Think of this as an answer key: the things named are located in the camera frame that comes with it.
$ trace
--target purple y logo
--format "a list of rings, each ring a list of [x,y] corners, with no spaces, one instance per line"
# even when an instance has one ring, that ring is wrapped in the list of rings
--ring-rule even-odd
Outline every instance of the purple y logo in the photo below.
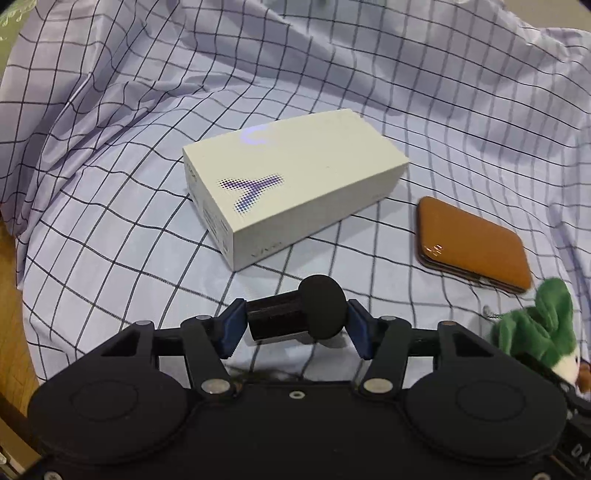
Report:
[[[253,134],[254,132],[260,132],[262,130],[265,130],[267,128],[267,125],[268,124],[262,124],[255,125],[254,127],[243,128],[242,130],[240,130],[240,140],[249,145],[262,145],[267,143],[267,141],[264,138],[251,137],[251,134]]]
[[[226,190],[246,190],[240,199],[234,204],[238,213],[246,213],[259,199],[264,190],[283,183],[280,175],[269,175],[258,180],[226,179],[219,184]]]

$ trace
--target mounting hole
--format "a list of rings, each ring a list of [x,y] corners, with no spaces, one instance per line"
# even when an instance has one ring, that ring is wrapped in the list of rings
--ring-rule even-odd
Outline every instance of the mounting hole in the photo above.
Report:
[[[300,390],[294,390],[293,392],[290,392],[290,398],[293,398],[294,400],[301,400],[305,396],[306,394]]]

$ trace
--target screw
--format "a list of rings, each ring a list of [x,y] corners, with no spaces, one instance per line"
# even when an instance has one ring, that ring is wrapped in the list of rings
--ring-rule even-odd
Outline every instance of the screw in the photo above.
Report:
[[[294,400],[301,400],[305,396],[306,394],[300,390],[294,390],[293,392],[290,392],[290,398],[293,398]]]
[[[63,480],[61,475],[57,472],[45,472],[43,475],[43,480]]]
[[[226,393],[230,387],[230,382],[223,378],[210,378],[201,384],[201,390],[211,395]]]
[[[394,385],[390,380],[385,378],[370,378],[363,383],[363,388],[370,393],[388,393],[394,388]]]

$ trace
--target black cylindrical object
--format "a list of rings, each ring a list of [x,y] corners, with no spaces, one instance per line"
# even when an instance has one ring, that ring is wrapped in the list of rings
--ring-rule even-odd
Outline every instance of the black cylindrical object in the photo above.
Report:
[[[325,340],[340,332],[346,313],[343,290],[326,275],[312,275],[302,280],[295,291],[246,304],[255,341],[303,332],[315,340]]]

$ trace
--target black rubber cap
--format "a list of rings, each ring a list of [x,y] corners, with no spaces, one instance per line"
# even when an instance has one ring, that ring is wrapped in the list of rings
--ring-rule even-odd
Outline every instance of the black rubber cap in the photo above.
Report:
[[[342,288],[326,275],[312,275],[298,288],[308,333],[314,340],[334,337],[345,326],[347,299]]]

